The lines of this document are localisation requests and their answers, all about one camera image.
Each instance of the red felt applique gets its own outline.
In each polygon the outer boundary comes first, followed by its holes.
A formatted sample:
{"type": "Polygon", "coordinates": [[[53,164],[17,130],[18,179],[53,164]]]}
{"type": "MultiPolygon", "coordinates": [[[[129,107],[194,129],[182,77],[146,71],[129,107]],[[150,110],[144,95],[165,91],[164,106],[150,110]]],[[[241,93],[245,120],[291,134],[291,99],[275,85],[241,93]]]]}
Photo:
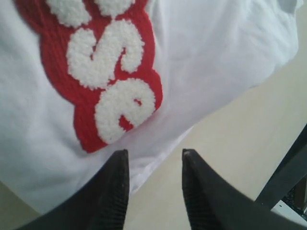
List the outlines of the red felt applique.
{"type": "MultiPolygon", "coordinates": [[[[135,25],[144,42],[143,55],[141,64],[136,71],[129,73],[121,69],[120,60],[126,52],[124,50],[114,69],[115,79],[108,82],[108,87],[111,87],[117,81],[124,81],[130,78],[141,79],[154,92],[155,109],[157,110],[161,106],[163,92],[160,76],[153,70],[155,44],[151,22],[144,11],[147,1],[136,0],[129,9],[115,18],[117,21],[123,19],[131,21],[135,25]]],[[[16,6],[31,27],[41,35],[41,58],[46,75],[59,94],[75,105],[73,124],[76,135],[82,148],[91,153],[108,145],[99,136],[94,117],[95,106],[100,100],[100,95],[107,89],[101,87],[90,89],[82,86],[78,80],[69,74],[66,55],[71,35],[78,29],[92,30],[98,42],[112,19],[110,16],[101,15],[94,0],[83,0],[83,2],[87,12],[91,15],[91,20],[88,24],[84,23],[75,28],[60,24],[58,17],[51,13],[51,9],[45,0],[16,0],[16,6]]],[[[142,103],[137,98],[135,103],[142,106],[142,103]]],[[[124,116],[119,119],[118,125],[126,131],[134,128],[124,116]]]]}

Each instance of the white t-shirt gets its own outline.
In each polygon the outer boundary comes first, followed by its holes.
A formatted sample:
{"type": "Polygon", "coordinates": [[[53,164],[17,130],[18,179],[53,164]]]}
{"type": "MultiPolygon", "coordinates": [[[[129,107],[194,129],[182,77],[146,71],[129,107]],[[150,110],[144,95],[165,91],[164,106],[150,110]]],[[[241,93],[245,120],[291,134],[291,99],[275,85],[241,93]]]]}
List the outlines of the white t-shirt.
{"type": "Polygon", "coordinates": [[[115,46],[109,49],[110,44],[119,42],[119,48],[125,45],[124,54],[131,56],[126,61],[122,56],[121,68],[126,74],[136,72],[136,63],[148,53],[146,42],[150,37],[146,40],[137,33],[139,28],[133,20],[116,18],[142,0],[123,0],[114,5],[95,1],[101,16],[114,18],[108,24],[112,24],[110,33],[97,41],[93,31],[80,29],[82,23],[94,20],[87,11],[94,0],[84,0],[87,8],[82,0],[71,0],[70,6],[59,8],[57,4],[64,1],[46,0],[48,17],[73,31],[69,44],[63,42],[66,56],[49,58],[53,62],[47,64],[42,49],[48,44],[42,45],[42,35],[20,14],[14,1],[2,0],[0,7],[0,181],[40,213],[74,194],[116,150],[129,150],[134,194],[195,123],[262,83],[298,49],[295,10],[302,1],[150,0],[145,9],[153,27],[153,69],[163,90],[163,102],[155,111],[157,96],[143,81],[106,85],[117,77],[112,75],[113,64],[120,62],[122,53],[122,49],[116,53],[115,46]],[[71,7],[79,10],[78,17],[71,7]],[[129,39],[120,30],[126,30],[129,39]],[[119,39],[108,38],[110,34],[119,39]],[[89,49],[97,55],[90,57],[86,53],[89,49]],[[86,53],[88,59],[75,55],[76,50],[86,53]],[[107,99],[100,103],[100,110],[95,107],[94,121],[96,135],[109,144],[91,154],[76,135],[76,105],[49,79],[53,73],[47,65],[56,67],[65,60],[68,73],[82,86],[106,90],[102,98],[107,99]],[[101,67],[95,60],[107,64],[101,67]],[[105,70],[106,81],[100,75],[95,78],[95,68],[105,70]],[[97,82],[91,85],[88,75],[97,82]],[[140,102],[131,104],[132,95],[140,102]],[[121,115],[135,126],[133,130],[120,128],[121,115]]]}

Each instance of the white fabric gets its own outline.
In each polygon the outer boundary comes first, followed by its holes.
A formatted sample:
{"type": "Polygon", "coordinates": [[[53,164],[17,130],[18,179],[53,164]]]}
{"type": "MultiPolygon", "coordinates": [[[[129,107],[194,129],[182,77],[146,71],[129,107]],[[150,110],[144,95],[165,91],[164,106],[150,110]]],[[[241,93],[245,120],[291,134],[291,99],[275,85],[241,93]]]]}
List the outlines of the white fabric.
{"type": "Polygon", "coordinates": [[[128,149],[135,193],[186,130],[295,56],[294,10],[279,1],[151,0],[164,102],[145,124],[87,155],[72,126],[73,105],[45,75],[38,35],[12,0],[2,0],[0,180],[45,213],[80,189],[113,151],[128,149]]]}

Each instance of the red patch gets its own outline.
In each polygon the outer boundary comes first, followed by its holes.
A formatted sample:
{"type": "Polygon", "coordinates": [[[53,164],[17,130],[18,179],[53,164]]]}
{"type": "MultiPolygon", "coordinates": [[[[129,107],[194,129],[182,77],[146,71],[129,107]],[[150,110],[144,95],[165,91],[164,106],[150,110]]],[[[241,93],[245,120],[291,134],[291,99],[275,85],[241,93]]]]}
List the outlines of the red patch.
{"type": "MultiPolygon", "coordinates": [[[[91,29],[99,41],[104,29],[111,22],[111,17],[102,16],[94,0],[83,0],[86,10],[92,17],[87,25],[78,28],[66,27],[59,23],[57,17],[50,12],[45,0],[16,0],[16,5],[26,21],[41,35],[41,58],[51,84],[65,99],[75,105],[74,127],[82,148],[91,153],[108,144],[98,135],[94,114],[95,105],[100,99],[100,94],[105,89],[90,90],[83,87],[78,80],[68,73],[67,48],[71,35],[79,28],[91,29]]],[[[155,44],[151,22],[144,11],[148,0],[136,0],[124,14],[116,17],[116,20],[131,20],[138,29],[143,42],[142,63],[137,71],[128,73],[121,70],[120,61],[115,67],[115,80],[128,78],[141,79],[146,82],[155,94],[155,109],[162,103],[163,92],[160,76],[153,70],[155,44]]],[[[119,125],[129,131],[133,127],[125,117],[120,119],[119,125]]]]}

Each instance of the beige floor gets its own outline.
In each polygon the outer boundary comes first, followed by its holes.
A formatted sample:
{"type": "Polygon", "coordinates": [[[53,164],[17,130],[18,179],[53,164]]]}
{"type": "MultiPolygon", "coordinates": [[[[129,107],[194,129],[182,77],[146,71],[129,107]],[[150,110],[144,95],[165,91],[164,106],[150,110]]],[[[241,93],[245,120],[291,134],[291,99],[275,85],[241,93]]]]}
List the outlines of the beige floor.
{"type": "MultiPolygon", "coordinates": [[[[194,148],[237,189],[255,199],[307,122],[307,7],[298,13],[300,50],[262,86],[207,117],[130,199],[126,230],[188,230],[181,149],[194,148]]],[[[0,230],[37,217],[0,184],[0,230]]]]}

